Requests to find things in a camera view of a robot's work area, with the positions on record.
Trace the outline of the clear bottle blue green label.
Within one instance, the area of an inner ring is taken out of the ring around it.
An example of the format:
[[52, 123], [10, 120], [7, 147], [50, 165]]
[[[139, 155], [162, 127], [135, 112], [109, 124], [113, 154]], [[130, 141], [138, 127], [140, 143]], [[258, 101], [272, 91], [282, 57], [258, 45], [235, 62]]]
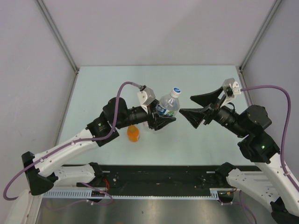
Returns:
[[[173, 98], [169, 93], [169, 94], [162, 96], [158, 101], [159, 101], [159, 103], [156, 105], [156, 111], [159, 116], [161, 116], [161, 117], [166, 117], [166, 116], [175, 117], [176, 116], [177, 112], [180, 109], [179, 98]], [[147, 127], [146, 121], [143, 122], [143, 125], [144, 125], [144, 128], [150, 130]]]

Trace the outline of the blue white Pocari cap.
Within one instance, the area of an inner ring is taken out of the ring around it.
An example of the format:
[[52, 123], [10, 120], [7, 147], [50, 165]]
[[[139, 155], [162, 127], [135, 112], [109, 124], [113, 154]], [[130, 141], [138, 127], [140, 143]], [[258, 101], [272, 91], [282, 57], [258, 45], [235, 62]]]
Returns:
[[181, 90], [177, 87], [173, 88], [170, 92], [170, 95], [173, 97], [173, 98], [179, 98], [181, 94]]

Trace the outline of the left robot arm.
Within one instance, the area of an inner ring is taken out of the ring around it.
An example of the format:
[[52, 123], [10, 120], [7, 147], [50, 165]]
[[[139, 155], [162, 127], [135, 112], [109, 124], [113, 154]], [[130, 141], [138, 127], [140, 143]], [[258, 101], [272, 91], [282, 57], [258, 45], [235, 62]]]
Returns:
[[65, 163], [113, 141], [119, 136], [119, 129], [146, 122], [150, 129], [158, 131], [176, 121], [175, 117], [160, 117], [155, 109], [157, 103], [154, 100], [145, 111], [141, 106], [128, 108], [123, 98], [112, 98], [103, 107], [100, 116], [73, 138], [39, 154], [24, 153], [21, 158], [30, 193], [38, 196], [56, 185], [101, 185], [104, 173], [98, 163], [70, 167], [66, 167]]

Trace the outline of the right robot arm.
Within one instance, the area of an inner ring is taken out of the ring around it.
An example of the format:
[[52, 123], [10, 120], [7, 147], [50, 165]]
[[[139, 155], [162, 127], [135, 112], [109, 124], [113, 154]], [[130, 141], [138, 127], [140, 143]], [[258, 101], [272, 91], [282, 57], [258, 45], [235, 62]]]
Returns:
[[190, 99], [198, 109], [180, 109], [179, 112], [194, 128], [201, 123], [216, 121], [242, 141], [238, 147], [242, 155], [254, 163], [267, 177], [272, 187], [246, 177], [239, 169], [226, 162], [217, 169], [215, 181], [220, 187], [236, 187], [263, 205], [278, 224], [299, 222], [299, 182], [287, 170], [284, 160], [284, 139], [279, 147], [266, 133], [272, 121], [263, 106], [251, 105], [241, 114], [227, 107], [243, 91], [238, 83], [224, 84], [219, 89]]

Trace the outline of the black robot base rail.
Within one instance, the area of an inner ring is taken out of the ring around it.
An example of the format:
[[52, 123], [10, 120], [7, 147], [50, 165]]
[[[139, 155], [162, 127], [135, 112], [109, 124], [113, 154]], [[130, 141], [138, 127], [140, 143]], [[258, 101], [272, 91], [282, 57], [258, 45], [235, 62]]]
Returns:
[[100, 165], [100, 175], [89, 185], [108, 187], [108, 193], [193, 195], [211, 188], [229, 188], [226, 177], [235, 168], [228, 162], [219, 166]]

